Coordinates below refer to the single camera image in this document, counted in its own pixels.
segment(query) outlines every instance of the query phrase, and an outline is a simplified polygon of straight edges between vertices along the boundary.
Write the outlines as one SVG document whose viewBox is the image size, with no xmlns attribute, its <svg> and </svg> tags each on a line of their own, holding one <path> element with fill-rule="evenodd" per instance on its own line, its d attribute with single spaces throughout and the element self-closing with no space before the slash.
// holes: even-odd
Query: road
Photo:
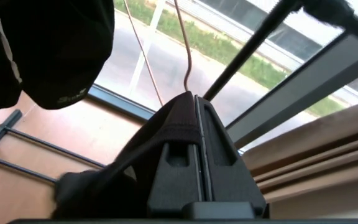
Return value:
<svg viewBox="0 0 358 224">
<path fill-rule="evenodd" d="M 136 28 L 142 38 L 147 37 L 148 32 L 144 26 L 138 23 Z M 140 74 L 135 92 L 129 94 L 129 84 L 139 54 L 140 47 L 128 18 L 116 14 L 112 54 L 105 63 L 96 83 L 153 110 L 158 110 L 160 105 L 146 66 L 143 67 Z M 185 91 L 183 78 L 187 69 L 187 56 L 184 47 L 164 35 L 155 34 L 148 59 L 164 102 Z M 192 54 L 192 61 L 189 89 L 193 94 L 202 96 L 223 71 L 224 66 L 210 62 L 198 53 Z M 252 80 L 243 75 L 236 75 L 219 92 L 212 104 L 223 124 L 227 125 L 259 100 L 264 93 L 265 90 Z M 313 119 L 304 113 L 299 114 L 256 139 L 246 148 L 256 146 Z"/>
</svg>

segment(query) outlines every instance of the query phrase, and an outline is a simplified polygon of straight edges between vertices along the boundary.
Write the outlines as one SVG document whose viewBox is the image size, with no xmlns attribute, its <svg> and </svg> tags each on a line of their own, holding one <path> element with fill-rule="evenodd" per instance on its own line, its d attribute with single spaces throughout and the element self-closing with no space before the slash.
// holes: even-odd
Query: floor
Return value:
<svg viewBox="0 0 358 224">
<path fill-rule="evenodd" d="M 20 109 L 23 117 L 14 128 L 103 164 L 112 162 L 140 128 L 130 118 L 90 100 L 47 111 L 24 93 L 15 107 L 0 110 L 0 123 L 15 109 Z M 92 169 L 10 135 L 0 142 L 0 158 L 53 178 L 68 171 Z M 47 218 L 53 208 L 51 185 L 0 166 L 0 223 L 17 218 Z"/>
</svg>

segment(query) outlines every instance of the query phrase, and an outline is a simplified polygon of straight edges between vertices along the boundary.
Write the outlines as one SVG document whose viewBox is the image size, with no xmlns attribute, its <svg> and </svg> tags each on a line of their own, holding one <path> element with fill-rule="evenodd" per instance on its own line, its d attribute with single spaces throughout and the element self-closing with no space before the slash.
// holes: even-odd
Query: white drawstring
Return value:
<svg viewBox="0 0 358 224">
<path fill-rule="evenodd" d="M 12 67 L 13 74 L 15 75 L 16 80 L 19 83 L 22 83 L 22 78 L 20 77 L 19 69 L 17 68 L 16 63 L 13 61 L 13 55 L 12 55 L 11 46 L 9 45 L 9 42 L 7 41 L 7 38 L 6 38 L 5 33 L 4 33 L 4 30 L 2 29 L 1 18 L 0 18 L 0 33 L 1 33 L 2 45 L 4 46 L 6 57 L 11 62 L 11 67 Z"/>
</svg>

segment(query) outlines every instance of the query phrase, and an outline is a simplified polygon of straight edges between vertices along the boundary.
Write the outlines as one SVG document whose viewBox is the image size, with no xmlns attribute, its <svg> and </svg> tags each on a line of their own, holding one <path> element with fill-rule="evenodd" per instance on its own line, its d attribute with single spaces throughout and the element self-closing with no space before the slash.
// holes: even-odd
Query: dark cloth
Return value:
<svg viewBox="0 0 358 224">
<path fill-rule="evenodd" d="M 0 108 L 16 104 L 21 89 L 45 109 L 72 105 L 111 54 L 112 0 L 0 1 L 0 18 L 22 80 L 12 74 L 0 33 Z"/>
<path fill-rule="evenodd" d="M 200 141 L 188 91 L 158 110 L 112 164 L 99 171 L 64 174 L 55 187 L 57 207 L 52 218 L 147 217 L 147 199 L 163 144 L 199 145 Z"/>
</svg>

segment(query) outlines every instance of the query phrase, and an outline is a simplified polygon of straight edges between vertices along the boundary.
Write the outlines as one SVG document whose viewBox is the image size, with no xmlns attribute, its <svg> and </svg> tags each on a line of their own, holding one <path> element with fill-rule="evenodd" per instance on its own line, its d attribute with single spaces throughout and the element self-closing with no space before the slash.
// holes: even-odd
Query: curtain fold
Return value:
<svg viewBox="0 0 358 224">
<path fill-rule="evenodd" d="M 358 180 L 358 105 L 271 139 L 242 159 L 269 202 Z"/>
</svg>

